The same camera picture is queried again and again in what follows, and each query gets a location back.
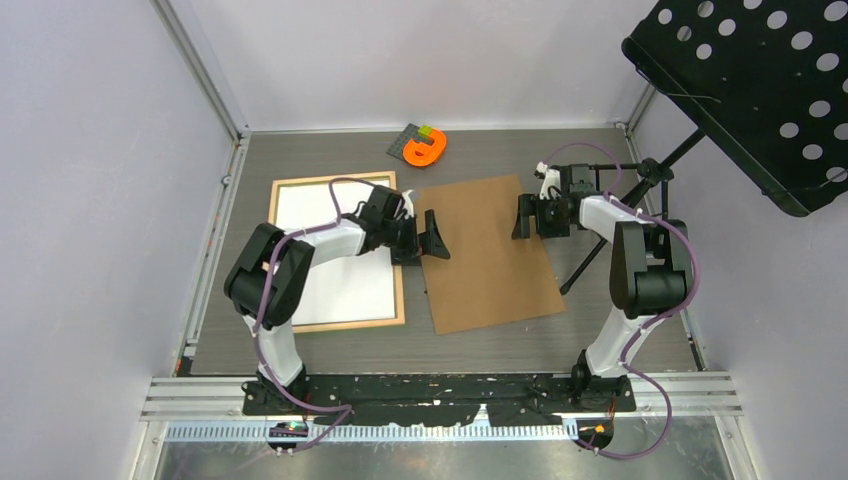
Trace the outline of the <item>brown backing board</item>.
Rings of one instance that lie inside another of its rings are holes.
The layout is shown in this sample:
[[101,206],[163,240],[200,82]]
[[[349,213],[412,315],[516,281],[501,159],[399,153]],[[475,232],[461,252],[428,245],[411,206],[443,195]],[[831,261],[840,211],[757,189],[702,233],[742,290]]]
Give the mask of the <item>brown backing board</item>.
[[418,208],[435,214],[450,253],[422,260],[438,335],[562,313],[566,306],[543,242],[511,237],[517,175],[422,189]]

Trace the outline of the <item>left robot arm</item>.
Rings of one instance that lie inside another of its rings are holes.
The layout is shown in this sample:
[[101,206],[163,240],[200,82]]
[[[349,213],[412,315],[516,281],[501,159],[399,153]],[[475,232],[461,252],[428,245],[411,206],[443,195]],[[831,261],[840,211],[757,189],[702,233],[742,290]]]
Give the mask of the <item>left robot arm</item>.
[[257,384],[280,412],[309,408],[308,382],[296,349],[291,319],[310,271],[337,259],[358,257],[380,247],[394,266],[424,256],[448,260],[434,210],[417,226],[408,191],[373,184],[353,211],[335,212],[332,221],[285,231],[270,223],[256,227],[224,282],[224,293],[248,326],[258,357]]

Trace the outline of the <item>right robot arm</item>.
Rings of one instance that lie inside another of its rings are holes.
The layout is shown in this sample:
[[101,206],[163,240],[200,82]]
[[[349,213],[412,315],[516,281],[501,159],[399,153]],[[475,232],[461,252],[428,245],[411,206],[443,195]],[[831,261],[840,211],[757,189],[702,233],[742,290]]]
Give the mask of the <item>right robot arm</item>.
[[536,194],[522,194],[512,236],[526,239],[591,230],[612,247],[613,303],[595,341],[584,349],[566,383],[569,401],[596,410],[625,394],[630,363],[647,336],[695,291],[692,254],[679,221],[649,217],[598,189],[593,166],[540,162]]

